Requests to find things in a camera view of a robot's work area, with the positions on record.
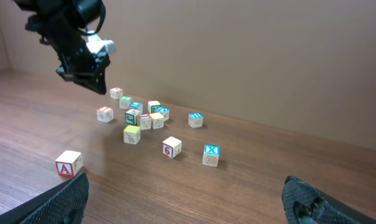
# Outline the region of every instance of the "white block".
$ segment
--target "white block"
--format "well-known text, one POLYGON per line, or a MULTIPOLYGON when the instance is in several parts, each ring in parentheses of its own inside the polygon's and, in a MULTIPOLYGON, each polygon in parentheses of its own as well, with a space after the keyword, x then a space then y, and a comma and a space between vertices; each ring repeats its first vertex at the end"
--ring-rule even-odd
POLYGON ((132 102, 132 96, 123 96, 122 98, 120 98, 120 102, 119 102, 120 108, 128 109, 131 102, 132 102))
POLYGON ((139 110, 139 114, 142 114, 144 112, 143 104, 141 102, 137 102, 137 101, 131 102, 128 109, 139 110))
POLYGON ((174 137, 163 141, 163 154, 173 159, 182 151, 182 142, 174 137))
POLYGON ((164 126, 164 116, 161 113, 152 113, 150 114, 152 118, 152 128, 158 129, 164 126))
POLYGON ((160 103, 158 101, 149 101, 148 102, 148 111, 149 113, 156 113, 156 108, 160 107, 160 103))
POLYGON ((115 87, 111 89, 111 98, 115 100, 120 100, 123 97, 123 89, 119 87, 115 87))
POLYGON ((157 108, 156 112, 159 112, 164 116, 164 121, 166 121, 170 118, 170 109, 165 107, 165 106, 161 106, 161 107, 157 108))
POLYGON ((55 160, 59 175, 74 177, 83 167, 83 157, 80 152, 65 151, 55 160))
POLYGON ((149 114, 138 115, 137 123, 141 130, 152 128, 152 118, 149 116, 149 114))
POLYGON ((139 110, 131 109, 126 111, 126 124, 136 125, 139 110))
POLYGON ((214 145, 205 145, 203 154, 203 165, 218 166, 219 155, 221 154, 221 148, 214 145))
POLYGON ((109 121, 113 120, 113 109, 104 106, 96 110, 96 116, 98 118, 98 121, 108 123, 109 121))
POLYGON ((199 128, 199 127, 202 127, 203 125, 203 119, 204 119, 204 116, 201 113, 193 112, 189 114, 188 124, 192 128, 199 128))
POLYGON ((137 144, 140 140, 140 128, 128 125, 124 130, 124 142, 128 144, 137 144))

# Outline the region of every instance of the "wooden tabletop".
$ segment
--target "wooden tabletop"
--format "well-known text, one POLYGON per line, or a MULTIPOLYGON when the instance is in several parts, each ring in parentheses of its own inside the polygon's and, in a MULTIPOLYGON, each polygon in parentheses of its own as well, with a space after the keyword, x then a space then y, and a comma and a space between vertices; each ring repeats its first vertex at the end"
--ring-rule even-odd
MULTIPOLYGON (((123 83, 108 86, 128 94, 123 83)), ((147 109, 148 99, 134 99, 147 109)), ((376 218, 376 151, 209 113, 193 129, 195 110, 161 103, 171 119, 130 145, 125 110, 109 93, 56 74, 0 73, 0 214, 65 181, 55 159, 72 150, 83 154, 90 184, 83 223, 287 223, 287 175, 376 218), (97 121, 100 106, 113 107, 116 120, 97 121), (170 136, 182 140, 174 159, 162 154, 170 136), (218 167, 202 165, 205 144, 221 147, 218 167)))

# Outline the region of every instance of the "red and white block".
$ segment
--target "red and white block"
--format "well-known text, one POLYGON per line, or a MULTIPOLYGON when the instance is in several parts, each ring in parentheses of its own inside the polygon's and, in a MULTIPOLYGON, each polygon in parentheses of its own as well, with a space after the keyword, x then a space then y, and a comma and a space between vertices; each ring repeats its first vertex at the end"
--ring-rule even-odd
POLYGON ((104 106, 96 110, 96 116, 98 118, 98 121, 108 123, 109 121, 113 120, 113 109, 104 106))
POLYGON ((59 175, 74 177, 83 167, 83 157, 80 152, 65 151, 55 160, 59 175))
POLYGON ((111 98, 115 100, 120 100, 123 97, 123 89, 119 87, 115 87, 111 89, 111 98))
POLYGON ((169 137, 163 141, 163 154, 173 159, 182 151, 182 141, 174 137, 169 137))

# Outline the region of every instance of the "alphabet block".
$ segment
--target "alphabet block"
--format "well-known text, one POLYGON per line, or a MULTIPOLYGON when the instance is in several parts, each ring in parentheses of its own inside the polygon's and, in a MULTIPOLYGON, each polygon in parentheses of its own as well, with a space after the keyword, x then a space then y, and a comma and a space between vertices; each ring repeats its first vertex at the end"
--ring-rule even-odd
POLYGON ((126 124, 136 125, 139 110, 131 109, 126 112, 126 124))
POLYGON ((156 108, 160 107, 160 103, 158 101, 149 101, 148 102, 148 112, 155 113, 156 108))
POLYGON ((128 108, 139 110, 139 114, 142 114, 142 112, 144 112, 144 107, 142 106, 141 102, 134 101, 134 102, 130 103, 130 106, 128 108))
POLYGON ((149 114, 140 114, 138 115, 137 123, 141 130, 150 129, 152 127, 152 118, 149 114))
POLYGON ((59 175, 74 177, 83 167, 83 157, 80 152, 65 151, 55 160, 59 175))
POLYGON ((150 114, 152 118, 152 128, 158 129, 164 126, 164 116, 161 113, 152 113, 150 114))
POLYGON ((156 112, 159 112, 164 116, 164 121, 166 121, 170 118, 170 109, 165 107, 165 106, 161 106, 161 107, 157 108, 156 112))
POLYGON ((120 98, 120 102, 119 102, 120 108, 128 109, 131 102, 132 102, 132 96, 123 96, 122 98, 120 98))
POLYGON ((140 128, 128 125, 124 129, 124 142, 128 144, 137 144, 140 140, 140 128))
POLYGON ((96 110, 96 117, 98 121, 108 123, 109 121, 113 120, 113 109, 104 106, 96 110))
POLYGON ((163 141, 163 154, 173 159, 182 151, 182 142, 174 137, 163 141))
POLYGON ((120 100, 123 97, 123 89, 119 87, 115 87, 111 89, 111 98, 115 100, 120 100))
POLYGON ((203 165, 218 166, 219 155, 221 154, 221 148, 214 145, 205 145, 203 154, 203 165))
POLYGON ((204 116, 199 112, 190 113, 188 117, 188 124, 192 128, 202 127, 204 116))

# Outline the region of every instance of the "wooden table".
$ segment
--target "wooden table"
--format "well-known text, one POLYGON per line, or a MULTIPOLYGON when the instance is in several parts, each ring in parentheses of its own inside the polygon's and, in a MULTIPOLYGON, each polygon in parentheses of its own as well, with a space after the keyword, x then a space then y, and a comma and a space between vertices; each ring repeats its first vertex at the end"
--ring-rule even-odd
POLYGON ((63 182, 54 161, 72 150, 90 182, 83 223, 287 223, 287 175, 376 218, 376 151, 209 113, 192 129, 193 109, 164 104, 167 125, 124 144, 124 110, 109 94, 56 74, 0 73, 0 214, 63 182), (116 121, 97 121, 100 106, 116 121), (183 143, 174 159, 162 154, 169 136, 183 143), (220 145, 217 168, 202 165, 205 144, 220 145))

